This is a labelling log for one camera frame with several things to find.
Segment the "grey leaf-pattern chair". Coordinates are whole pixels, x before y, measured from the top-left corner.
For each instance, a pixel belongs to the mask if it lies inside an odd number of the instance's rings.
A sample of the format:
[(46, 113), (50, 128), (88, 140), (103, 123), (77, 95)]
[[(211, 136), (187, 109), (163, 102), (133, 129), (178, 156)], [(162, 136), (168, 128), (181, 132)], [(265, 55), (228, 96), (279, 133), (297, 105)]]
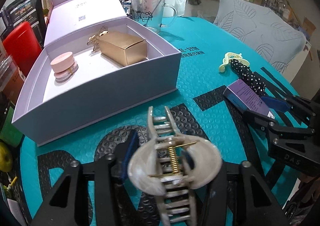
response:
[(245, 0), (219, 0), (214, 24), (255, 50), (281, 74), (306, 45), (305, 35), (270, 8)]

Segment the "pearl beige hair claw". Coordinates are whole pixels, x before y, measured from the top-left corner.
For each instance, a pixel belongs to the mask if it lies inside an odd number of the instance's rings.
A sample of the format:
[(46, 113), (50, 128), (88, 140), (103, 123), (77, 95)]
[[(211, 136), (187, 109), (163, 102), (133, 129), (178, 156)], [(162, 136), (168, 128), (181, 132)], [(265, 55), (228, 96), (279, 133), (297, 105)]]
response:
[(127, 174), (140, 191), (155, 198), (163, 225), (197, 224), (195, 189), (210, 183), (222, 167), (217, 147), (183, 134), (169, 108), (165, 116), (147, 116), (148, 142), (131, 157)]

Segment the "purple cosmetics box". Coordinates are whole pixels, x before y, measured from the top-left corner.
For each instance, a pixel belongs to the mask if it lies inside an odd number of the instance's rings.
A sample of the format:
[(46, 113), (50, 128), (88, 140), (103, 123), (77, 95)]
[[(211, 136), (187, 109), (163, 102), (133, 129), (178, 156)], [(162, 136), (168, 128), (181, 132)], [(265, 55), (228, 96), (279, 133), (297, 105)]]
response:
[(260, 97), (241, 79), (228, 85), (223, 92), (227, 98), (241, 113), (247, 110), (275, 119), (270, 108)]

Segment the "metal stirring spoon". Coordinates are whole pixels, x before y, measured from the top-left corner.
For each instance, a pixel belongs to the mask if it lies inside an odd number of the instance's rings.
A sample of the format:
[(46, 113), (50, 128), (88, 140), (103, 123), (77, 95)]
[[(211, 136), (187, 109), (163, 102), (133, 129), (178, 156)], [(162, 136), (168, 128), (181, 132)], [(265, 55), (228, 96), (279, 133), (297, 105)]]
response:
[(144, 14), (143, 26), (149, 28), (153, 32), (159, 33), (161, 27), (168, 27), (170, 24), (162, 24), (164, 7), (172, 8), (174, 11), (174, 17), (176, 17), (176, 9), (170, 5), (166, 4), (164, 0), (144, 0), (145, 9), (142, 14)]

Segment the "pink round compact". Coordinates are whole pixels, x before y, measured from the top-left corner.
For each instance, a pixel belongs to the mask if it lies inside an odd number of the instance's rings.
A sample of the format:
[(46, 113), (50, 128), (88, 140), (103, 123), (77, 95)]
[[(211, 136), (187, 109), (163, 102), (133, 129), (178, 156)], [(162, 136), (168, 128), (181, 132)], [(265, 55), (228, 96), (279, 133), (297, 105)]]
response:
[(79, 68), (72, 52), (60, 54), (50, 62), (50, 66), (59, 83), (68, 80)]

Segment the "lavender gift box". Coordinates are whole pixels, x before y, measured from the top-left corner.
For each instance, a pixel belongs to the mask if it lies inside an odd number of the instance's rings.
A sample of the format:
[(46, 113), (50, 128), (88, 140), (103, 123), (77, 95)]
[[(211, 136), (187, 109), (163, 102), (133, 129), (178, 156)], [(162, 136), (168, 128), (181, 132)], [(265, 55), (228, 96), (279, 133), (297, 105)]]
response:
[[(31, 68), (17, 100), (12, 124), (37, 145), (176, 89), (181, 53), (158, 34), (129, 19), (119, 0), (52, 0), (43, 51)], [(148, 56), (121, 66), (88, 46), (107, 26), (143, 38)], [(72, 52), (78, 70), (56, 82), (50, 62)]]

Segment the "red canister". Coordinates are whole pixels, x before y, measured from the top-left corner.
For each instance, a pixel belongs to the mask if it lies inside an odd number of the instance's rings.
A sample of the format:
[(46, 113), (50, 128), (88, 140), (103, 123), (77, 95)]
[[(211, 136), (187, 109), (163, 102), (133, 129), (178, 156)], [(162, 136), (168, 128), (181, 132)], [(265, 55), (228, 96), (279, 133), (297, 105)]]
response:
[(20, 23), (3, 41), (7, 53), (25, 77), (42, 52), (29, 22)]

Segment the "black snack bag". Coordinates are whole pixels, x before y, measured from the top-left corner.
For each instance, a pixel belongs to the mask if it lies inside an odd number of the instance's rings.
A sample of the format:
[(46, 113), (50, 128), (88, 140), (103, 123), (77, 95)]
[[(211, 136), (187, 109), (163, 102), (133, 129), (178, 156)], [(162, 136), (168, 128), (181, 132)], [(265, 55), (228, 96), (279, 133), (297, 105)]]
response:
[(4, 39), (22, 22), (28, 22), (41, 47), (47, 26), (44, 20), (42, 0), (15, 0), (1, 9), (1, 40)]

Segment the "yellow hair clip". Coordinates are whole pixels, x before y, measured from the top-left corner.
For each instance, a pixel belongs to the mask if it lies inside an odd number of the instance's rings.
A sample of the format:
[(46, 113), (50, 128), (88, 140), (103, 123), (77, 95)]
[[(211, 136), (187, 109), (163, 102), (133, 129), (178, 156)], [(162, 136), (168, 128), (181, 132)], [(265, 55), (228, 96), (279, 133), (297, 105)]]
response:
[(219, 66), (218, 71), (219, 73), (224, 73), (226, 70), (226, 66), (231, 65), (233, 61), (237, 61), (242, 63), (243, 65), (249, 67), (250, 63), (246, 59), (242, 57), (242, 54), (237, 54), (233, 52), (227, 52), (222, 60), (222, 64)]

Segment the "glass Hello Kitty mug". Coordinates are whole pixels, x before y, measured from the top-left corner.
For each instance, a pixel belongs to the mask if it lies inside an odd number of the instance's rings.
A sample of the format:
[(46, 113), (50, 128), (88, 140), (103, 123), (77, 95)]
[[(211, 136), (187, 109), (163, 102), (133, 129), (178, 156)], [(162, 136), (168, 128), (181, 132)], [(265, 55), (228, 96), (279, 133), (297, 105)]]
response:
[[(163, 24), (164, 8), (173, 10), (173, 17), (168, 24)], [(177, 19), (177, 10), (165, 0), (131, 0), (132, 19), (156, 34), (161, 28), (170, 27)]]

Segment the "black polka dot scrunchie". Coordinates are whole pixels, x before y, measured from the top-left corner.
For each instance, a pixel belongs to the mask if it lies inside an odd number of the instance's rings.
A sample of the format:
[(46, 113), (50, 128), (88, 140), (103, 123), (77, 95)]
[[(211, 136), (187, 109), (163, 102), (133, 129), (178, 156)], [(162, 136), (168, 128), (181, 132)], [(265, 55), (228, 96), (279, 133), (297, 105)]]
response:
[(248, 85), (258, 96), (265, 96), (265, 83), (257, 77), (249, 67), (233, 61), (231, 63), (231, 70), (241, 79), (246, 85)]

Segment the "teal foam mat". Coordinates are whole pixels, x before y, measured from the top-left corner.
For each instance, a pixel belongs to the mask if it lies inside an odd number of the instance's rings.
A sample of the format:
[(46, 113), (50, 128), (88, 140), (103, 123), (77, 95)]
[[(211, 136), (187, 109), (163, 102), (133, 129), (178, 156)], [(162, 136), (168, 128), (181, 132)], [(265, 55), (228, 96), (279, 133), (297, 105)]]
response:
[(235, 107), (223, 99), (224, 88), (237, 77), (230, 70), (220, 74), (218, 67), (226, 52), (241, 53), (264, 81), (269, 95), (294, 95), (290, 83), (254, 50), (206, 20), (180, 17), (161, 36), (182, 53), (176, 91), (41, 147), (29, 138), (23, 140), (21, 181), (31, 216), (71, 160), (92, 162), (125, 140), (130, 130), (143, 134), (149, 106), (156, 115), (162, 115), (168, 106), (182, 132), (211, 140), (228, 162), (250, 160), (264, 172), (277, 166), (267, 154), (263, 133), (249, 128)]

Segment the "gold cardboard box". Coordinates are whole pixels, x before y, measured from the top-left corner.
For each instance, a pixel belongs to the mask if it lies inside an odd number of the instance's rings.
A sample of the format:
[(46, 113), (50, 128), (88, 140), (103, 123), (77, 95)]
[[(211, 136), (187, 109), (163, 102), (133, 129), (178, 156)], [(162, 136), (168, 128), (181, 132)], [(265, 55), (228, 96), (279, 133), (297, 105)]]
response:
[(121, 66), (144, 61), (148, 56), (147, 43), (138, 36), (108, 32), (98, 37), (98, 42), (101, 53)]

